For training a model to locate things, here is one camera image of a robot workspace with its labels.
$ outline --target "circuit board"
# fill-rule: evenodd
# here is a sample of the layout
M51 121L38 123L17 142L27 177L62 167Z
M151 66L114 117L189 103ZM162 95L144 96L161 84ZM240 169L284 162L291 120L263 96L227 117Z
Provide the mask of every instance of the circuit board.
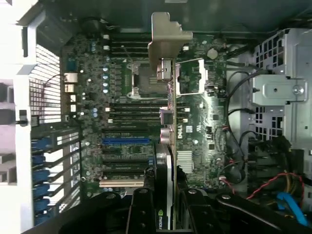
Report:
M138 180L153 164L159 110L168 87L148 63L149 34L77 35L62 50L64 72L78 73L77 118L83 128L83 193L124 191L103 180ZM226 59L224 41L194 35L177 58L177 160L190 187L216 188L223 169ZM219 53L213 60L210 49Z

